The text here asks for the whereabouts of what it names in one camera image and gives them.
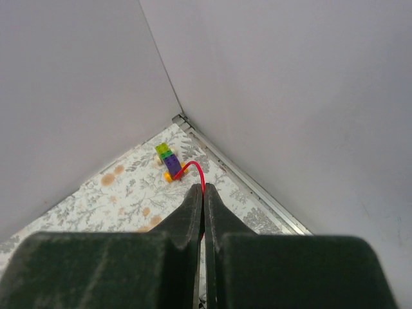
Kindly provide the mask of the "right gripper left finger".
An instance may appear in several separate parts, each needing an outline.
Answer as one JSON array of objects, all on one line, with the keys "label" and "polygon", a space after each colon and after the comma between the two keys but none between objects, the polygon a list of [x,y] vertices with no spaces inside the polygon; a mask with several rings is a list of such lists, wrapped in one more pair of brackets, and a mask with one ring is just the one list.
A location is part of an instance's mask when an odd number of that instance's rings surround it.
[{"label": "right gripper left finger", "polygon": [[201,187],[149,232],[37,232],[1,279],[2,308],[196,308]]}]

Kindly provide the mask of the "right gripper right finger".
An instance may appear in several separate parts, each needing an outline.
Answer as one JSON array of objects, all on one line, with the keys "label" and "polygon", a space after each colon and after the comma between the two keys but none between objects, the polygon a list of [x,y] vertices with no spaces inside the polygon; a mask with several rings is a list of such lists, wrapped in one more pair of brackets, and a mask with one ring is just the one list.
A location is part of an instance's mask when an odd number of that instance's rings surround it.
[{"label": "right gripper right finger", "polygon": [[259,235],[205,186],[209,308],[396,308],[376,253],[352,236]]}]

